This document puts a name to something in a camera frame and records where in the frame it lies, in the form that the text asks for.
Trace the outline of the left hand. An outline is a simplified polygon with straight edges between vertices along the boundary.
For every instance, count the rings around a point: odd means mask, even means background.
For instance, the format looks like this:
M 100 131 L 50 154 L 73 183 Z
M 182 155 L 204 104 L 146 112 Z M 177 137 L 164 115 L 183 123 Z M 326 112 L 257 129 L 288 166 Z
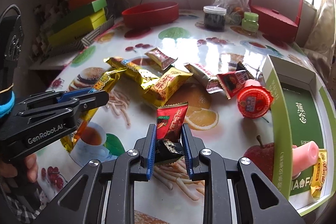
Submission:
M 27 156 L 23 160 L 23 165 L 19 166 L 17 169 L 10 163 L 5 163 L 4 161 L 0 161 L 0 173 L 1 176 L 5 178 L 14 178 L 18 175 L 19 171 L 26 172 L 26 178 L 29 182 L 36 182 L 38 178 L 38 163 L 37 163 L 37 155 L 35 153 Z

